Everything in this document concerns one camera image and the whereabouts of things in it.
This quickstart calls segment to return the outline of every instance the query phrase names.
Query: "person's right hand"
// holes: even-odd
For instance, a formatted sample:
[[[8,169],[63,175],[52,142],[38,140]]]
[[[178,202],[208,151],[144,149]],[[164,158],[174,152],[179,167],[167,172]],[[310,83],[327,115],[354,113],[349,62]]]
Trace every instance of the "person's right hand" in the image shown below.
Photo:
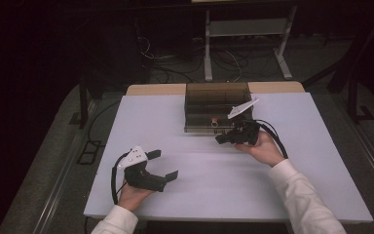
[[[257,142],[254,145],[235,144],[235,147],[270,167],[274,167],[284,160],[272,137],[264,131],[259,131]]]

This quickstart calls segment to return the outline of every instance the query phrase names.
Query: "table surface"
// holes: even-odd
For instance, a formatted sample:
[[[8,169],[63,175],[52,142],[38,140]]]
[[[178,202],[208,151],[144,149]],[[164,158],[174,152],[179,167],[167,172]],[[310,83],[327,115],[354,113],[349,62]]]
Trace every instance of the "table surface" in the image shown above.
[[[304,93],[297,82],[249,83],[249,87],[256,93],[252,96],[260,98],[253,118],[275,127],[292,163],[312,181],[335,215],[344,222],[372,221],[310,94]],[[281,199],[267,177],[269,167],[230,144],[217,144],[214,136],[183,133],[184,91],[182,84],[129,87],[117,111],[84,215],[104,217],[108,213],[113,205],[112,165],[121,154],[140,144],[147,152],[162,150],[160,158],[148,162],[147,171],[164,176],[179,170],[179,175],[163,193],[153,194],[142,204],[136,212],[139,218],[287,220]],[[124,173],[118,171],[117,181],[123,177]]]

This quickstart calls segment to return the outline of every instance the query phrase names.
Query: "dark background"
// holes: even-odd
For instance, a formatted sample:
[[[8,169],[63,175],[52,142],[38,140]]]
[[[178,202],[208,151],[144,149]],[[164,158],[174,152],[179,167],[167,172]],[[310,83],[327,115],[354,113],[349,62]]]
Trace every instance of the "dark background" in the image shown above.
[[[148,63],[140,53],[134,53],[138,51],[136,33],[169,50],[180,50],[186,57],[190,39],[204,33],[203,11],[164,16],[65,13],[65,9],[108,4],[96,2],[70,0],[61,5],[57,0],[0,0],[0,223],[60,104],[80,79],[86,78],[95,98],[107,90],[146,83]],[[219,11],[215,16],[251,13]],[[138,28],[133,27],[135,19],[139,20]],[[299,7],[292,36],[358,35],[373,22],[374,1],[317,1]],[[374,44],[366,57],[358,74],[363,74],[361,80],[374,90]]]

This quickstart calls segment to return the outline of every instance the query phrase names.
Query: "floor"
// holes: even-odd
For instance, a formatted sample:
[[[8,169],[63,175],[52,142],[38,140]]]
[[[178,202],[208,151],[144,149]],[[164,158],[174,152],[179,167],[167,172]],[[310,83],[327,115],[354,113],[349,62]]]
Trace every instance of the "floor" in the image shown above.
[[[273,51],[279,38],[253,37],[212,41],[214,82],[283,81]],[[295,81],[303,82],[337,61],[351,41],[335,40],[324,45],[324,37],[290,38],[284,57]],[[178,58],[165,50],[144,51],[154,55],[150,83],[204,82],[203,41],[194,41],[196,53],[190,59]],[[332,74],[307,87],[345,165],[374,217],[374,168],[363,147],[364,132],[374,149],[374,120],[352,124],[347,117],[346,92],[332,95],[326,85]],[[374,116],[374,97],[359,86],[359,104]],[[105,143],[124,93],[104,94],[92,100],[89,124],[84,129],[74,123],[79,112],[78,89],[73,89],[58,114],[14,200],[0,233],[86,233],[97,224],[85,218],[83,210],[91,190],[102,148],[95,154],[82,154],[88,140]],[[77,164],[90,162],[91,165]],[[345,224],[348,233],[374,233],[374,222]],[[212,223],[212,222],[141,222],[139,233],[291,233],[285,224]]]

